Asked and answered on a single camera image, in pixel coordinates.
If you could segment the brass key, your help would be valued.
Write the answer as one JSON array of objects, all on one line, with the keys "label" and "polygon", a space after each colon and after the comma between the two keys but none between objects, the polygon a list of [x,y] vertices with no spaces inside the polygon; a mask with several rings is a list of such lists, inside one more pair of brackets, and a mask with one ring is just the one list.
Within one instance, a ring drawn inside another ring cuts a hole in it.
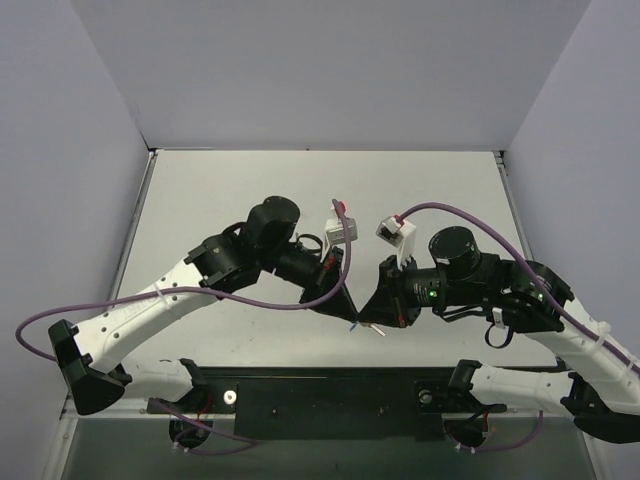
[{"label": "brass key", "polygon": [[379,326],[377,326],[375,324],[369,324],[368,328],[370,328],[372,331],[374,331],[379,336],[386,337],[386,333]]}]

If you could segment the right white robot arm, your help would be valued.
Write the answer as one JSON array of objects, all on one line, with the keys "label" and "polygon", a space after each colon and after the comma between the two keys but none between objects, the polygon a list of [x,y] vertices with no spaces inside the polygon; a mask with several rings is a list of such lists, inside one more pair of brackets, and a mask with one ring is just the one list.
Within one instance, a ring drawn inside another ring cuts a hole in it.
[{"label": "right white robot arm", "polygon": [[569,418],[581,431],[614,444],[639,440],[639,375],[610,328],[582,310],[570,287],[550,268],[479,250],[473,233],[445,228],[429,242],[432,268],[395,257],[379,265],[379,280],[359,314],[362,323],[411,326],[422,309],[447,323],[479,316],[491,328],[552,351],[560,372],[514,370],[463,359],[444,387],[420,388],[430,408],[475,416],[509,407]]}]

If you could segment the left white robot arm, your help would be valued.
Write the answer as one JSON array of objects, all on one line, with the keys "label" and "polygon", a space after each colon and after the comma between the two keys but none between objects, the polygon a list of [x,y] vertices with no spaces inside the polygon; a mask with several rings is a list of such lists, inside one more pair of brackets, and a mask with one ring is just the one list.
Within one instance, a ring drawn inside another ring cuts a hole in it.
[{"label": "left white robot arm", "polygon": [[157,399],[184,412],[202,410],[212,396],[190,359],[143,358],[133,351],[183,317],[257,283],[263,272],[302,290],[295,309],[352,321],[357,311],[345,285],[350,258],[344,243],[357,225],[340,202],[325,226],[319,252],[294,239],[300,218],[291,200],[271,196],[246,220],[206,238],[133,301],[94,318],[52,325],[55,361],[77,413],[92,415],[124,398]]}]

